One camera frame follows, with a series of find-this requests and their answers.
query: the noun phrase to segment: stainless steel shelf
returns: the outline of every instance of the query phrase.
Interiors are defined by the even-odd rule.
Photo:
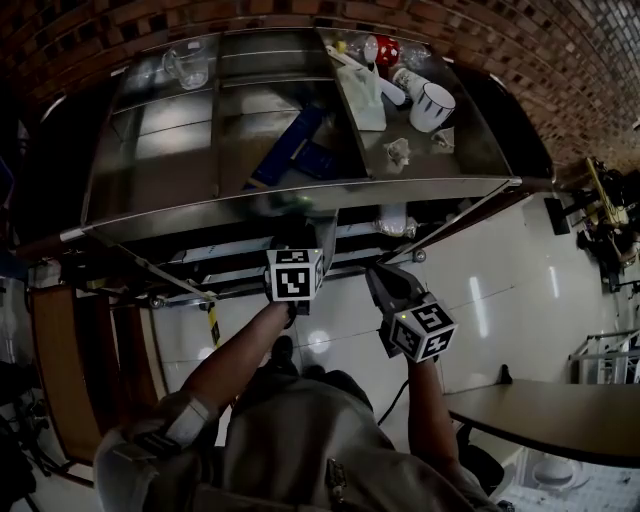
[[[125,77],[125,85],[140,87],[123,87],[115,100],[82,229],[119,243],[289,213],[482,198],[519,183],[475,105],[437,56],[425,73],[456,98],[453,154],[434,154],[430,135],[414,130],[408,111],[390,103],[385,132],[359,132],[324,50],[333,35],[322,32],[323,41],[314,30],[294,29],[216,36],[210,83],[183,94],[158,68],[161,55],[147,54],[148,63],[143,59]],[[141,103],[143,97],[151,99]],[[289,170],[277,187],[244,190],[308,102],[331,112],[314,141],[344,159],[342,179],[318,181]],[[400,137],[409,141],[410,164],[391,175],[384,146]]]

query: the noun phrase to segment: sleeve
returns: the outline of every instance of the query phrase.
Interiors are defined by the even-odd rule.
[[[218,417],[217,410],[179,391],[165,397],[150,417],[109,431],[93,465],[102,510],[141,512],[155,479],[170,474],[169,481],[183,481],[197,460],[191,445],[201,433],[215,442]]]

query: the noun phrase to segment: black shoe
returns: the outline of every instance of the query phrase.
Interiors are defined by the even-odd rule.
[[[271,349],[271,361],[276,366],[291,362],[293,357],[293,341],[289,336],[280,336]]]
[[[318,379],[322,377],[326,372],[326,370],[320,366],[319,364],[314,364],[313,366],[307,366],[304,370],[302,370],[302,376],[305,379]]]

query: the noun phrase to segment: glass cup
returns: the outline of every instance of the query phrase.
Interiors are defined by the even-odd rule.
[[[183,89],[190,91],[202,87],[209,80],[209,55],[203,42],[184,41],[172,46],[162,57],[169,75],[177,78]]]

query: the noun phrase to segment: black cable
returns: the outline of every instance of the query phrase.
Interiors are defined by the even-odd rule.
[[[382,422],[387,419],[387,416],[389,416],[389,414],[391,414],[391,411],[393,411],[393,408],[398,403],[398,400],[400,399],[400,395],[402,395],[402,392],[404,391],[404,388],[406,388],[408,385],[409,385],[409,379],[404,381],[404,384],[402,386],[400,386],[400,391],[398,391],[398,394],[393,399],[393,402],[391,402],[391,406],[387,409],[387,412],[385,412],[382,415],[382,418],[380,418],[380,421],[378,421],[378,426],[382,425]]]

